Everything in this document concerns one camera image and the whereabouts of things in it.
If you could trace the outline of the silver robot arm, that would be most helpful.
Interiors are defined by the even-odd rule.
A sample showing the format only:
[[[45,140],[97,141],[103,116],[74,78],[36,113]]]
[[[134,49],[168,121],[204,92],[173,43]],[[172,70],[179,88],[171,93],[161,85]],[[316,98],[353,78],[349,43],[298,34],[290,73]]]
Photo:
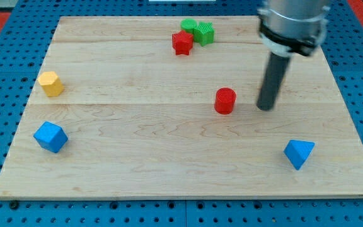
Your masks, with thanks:
[[[310,56],[326,37],[330,6],[330,0],[266,0],[258,9],[259,36],[277,56]]]

